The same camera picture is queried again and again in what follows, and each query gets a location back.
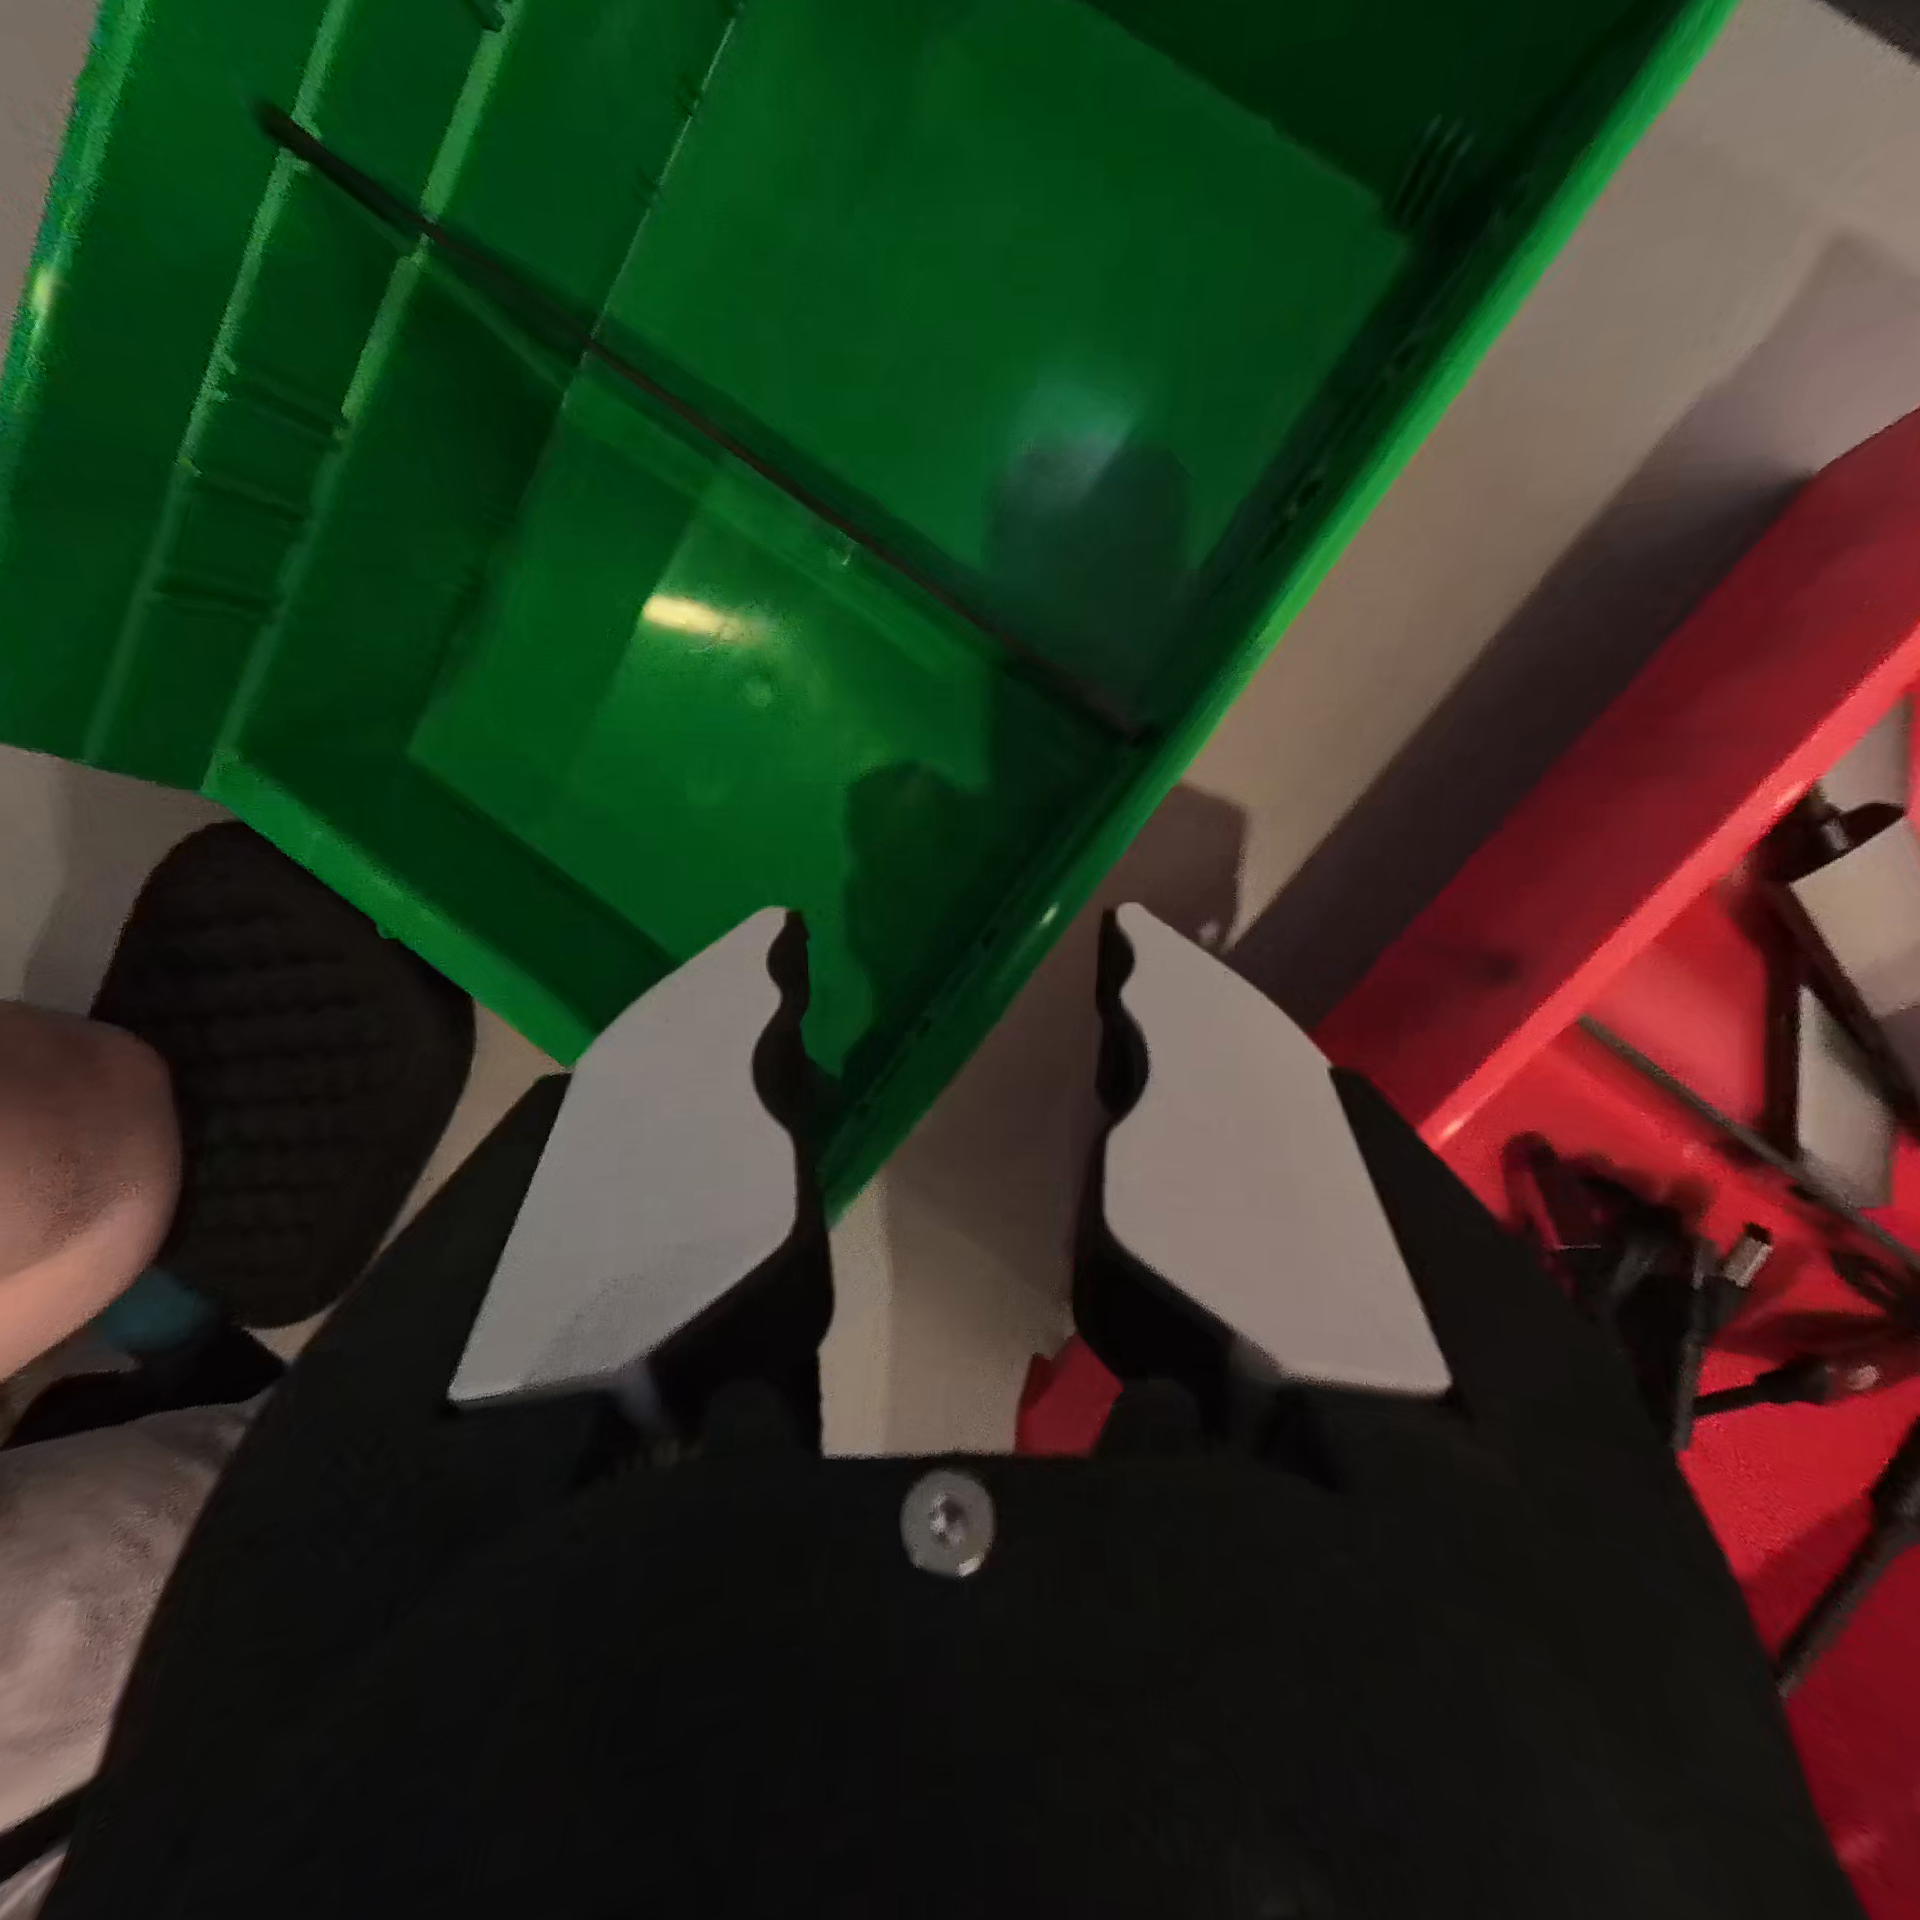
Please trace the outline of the person's left forearm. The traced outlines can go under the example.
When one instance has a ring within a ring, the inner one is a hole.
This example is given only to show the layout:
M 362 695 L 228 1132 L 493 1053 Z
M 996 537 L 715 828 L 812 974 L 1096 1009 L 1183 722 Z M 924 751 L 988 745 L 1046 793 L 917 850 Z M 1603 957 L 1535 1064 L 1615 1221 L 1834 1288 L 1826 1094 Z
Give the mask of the person's left forearm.
M 51 1352 L 156 1262 L 182 1143 L 172 1076 L 127 1031 L 3 1006 L 3 1377 Z

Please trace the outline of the red plastic bin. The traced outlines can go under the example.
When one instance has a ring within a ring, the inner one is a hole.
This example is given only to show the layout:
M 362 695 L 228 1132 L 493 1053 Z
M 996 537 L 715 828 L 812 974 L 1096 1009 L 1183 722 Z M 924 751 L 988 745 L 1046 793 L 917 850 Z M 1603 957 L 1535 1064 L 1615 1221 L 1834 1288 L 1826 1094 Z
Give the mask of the red plastic bin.
M 1915 665 L 1915 415 L 1828 465 L 1328 1023 L 1334 1093 L 1448 1367 L 1437 1400 L 1274 1384 L 1087 1213 L 1074 1309 L 1119 1396 L 1006 1470 L 1044 1620 L 979 1914 L 1867 1914 L 1748 1592 L 1626 1316 L 1562 1288 L 1434 1132 L 1788 815 Z

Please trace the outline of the person's light shirt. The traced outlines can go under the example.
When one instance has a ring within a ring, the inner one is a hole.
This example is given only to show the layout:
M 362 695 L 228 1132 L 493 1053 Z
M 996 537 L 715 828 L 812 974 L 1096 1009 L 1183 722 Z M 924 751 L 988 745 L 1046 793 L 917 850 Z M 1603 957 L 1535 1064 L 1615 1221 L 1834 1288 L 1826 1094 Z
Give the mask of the person's light shirt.
M 258 1400 L 3 1453 L 3 1826 L 82 1788 L 157 1598 Z

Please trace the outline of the green plastic bin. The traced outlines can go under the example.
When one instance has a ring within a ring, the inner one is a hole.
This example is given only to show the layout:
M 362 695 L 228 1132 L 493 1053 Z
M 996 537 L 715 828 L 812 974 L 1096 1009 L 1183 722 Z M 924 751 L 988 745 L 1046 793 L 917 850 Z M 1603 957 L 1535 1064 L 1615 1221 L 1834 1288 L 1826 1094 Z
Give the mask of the green plastic bin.
M 765 905 L 842 1209 L 1730 5 L 100 5 L 4 362 L 4 743 L 560 1063 Z M 1155 728 L 278 150 L 267 98 Z

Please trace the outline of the black bin divider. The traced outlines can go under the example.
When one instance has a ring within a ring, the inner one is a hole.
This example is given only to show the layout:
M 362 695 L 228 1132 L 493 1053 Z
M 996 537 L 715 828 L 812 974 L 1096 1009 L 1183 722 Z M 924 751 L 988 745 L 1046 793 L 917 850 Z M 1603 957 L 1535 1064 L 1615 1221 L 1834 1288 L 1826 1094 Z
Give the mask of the black bin divider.
M 584 324 L 539 278 L 528 278 L 507 257 L 429 217 L 419 202 L 404 199 L 398 189 L 333 150 L 317 132 L 303 127 L 277 102 L 258 98 L 251 104 L 251 113 L 260 132 L 280 152 L 288 152 L 328 185 L 346 192 L 355 205 L 398 240 L 422 245 L 436 264 L 448 270 L 467 293 L 479 300 L 492 317 L 510 322 L 530 343 L 567 359 L 575 367 L 599 367 L 611 375 L 618 385 L 636 396 L 644 408 L 675 425 L 693 444 L 712 454 L 730 456 L 792 508 L 848 538 L 861 557 L 877 562 L 900 585 L 962 621 L 973 634 L 988 641 L 996 657 L 1006 660 L 1050 697 L 1067 704 L 1076 714 L 1090 719 L 1106 735 L 1128 748 L 1151 741 L 1155 728 L 1125 711 L 1108 689 L 1052 660 L 1032 640 L 1010 629 L 975 597 L 952 588 L 938 568 L 911 559 L 900 543 L 879 538 L 868 520 L 834 503 L 828 492 L 779 465 L 765 449 L 719 423 L 712 412 L 612 348 L 597 326 Z
M 1720 1141 L 1771 1170 L 1788 1188 L 1791 1188 L 1791 1193 L 1800 1194 L 1805 1204 L 1824 1209 L 1842 1228 L 1864 1240 L 1871 1240 L 1898 1265 L 1911 1273 L 1917 1270 L 1915 1247 L 1853 1202 L 1831 1174 L 1767 1141 L 1758 1127 L 1714 1105 L 1704 1094 L 1695 1093 L 1690 1084 L 1668 1071 L 1661 1063 L 1652 1060 L 1629 1039 L 1622 1039 L 1612 1026 L 1597 1022 L 1596 1017 L 1579 1014 L 1575 1020 L 1575 1031 L 1603 1047 L 1615 1063 L 1631 1069 L 1631 1074 L 1663 1094 L 1671 1104 L 1701 1120 Z

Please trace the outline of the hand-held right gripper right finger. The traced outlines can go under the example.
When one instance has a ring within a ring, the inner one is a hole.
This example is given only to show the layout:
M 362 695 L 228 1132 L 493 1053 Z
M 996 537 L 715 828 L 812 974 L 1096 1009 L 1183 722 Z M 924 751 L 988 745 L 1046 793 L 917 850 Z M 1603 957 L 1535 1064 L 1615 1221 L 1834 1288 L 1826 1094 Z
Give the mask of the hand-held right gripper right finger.
M 1094 1100 L 1072 1318 L 1125 1382 L 1439 1400 L 1448 1362 L 1328 1055 L 1140 902 L 1094 957 Z

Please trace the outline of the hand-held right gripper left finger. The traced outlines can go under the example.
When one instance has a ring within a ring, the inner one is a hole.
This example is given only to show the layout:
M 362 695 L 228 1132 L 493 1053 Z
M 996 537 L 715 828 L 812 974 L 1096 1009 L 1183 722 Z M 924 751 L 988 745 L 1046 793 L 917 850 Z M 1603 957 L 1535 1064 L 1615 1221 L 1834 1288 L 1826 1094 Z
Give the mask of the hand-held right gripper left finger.
M 810 1356 L 832 1281 L 806 1133 L 806 930 L 768 905 L 643 991 L 573 1064 L 448 1402 L 606 1396 L 693 1418 L 712 1377 Z

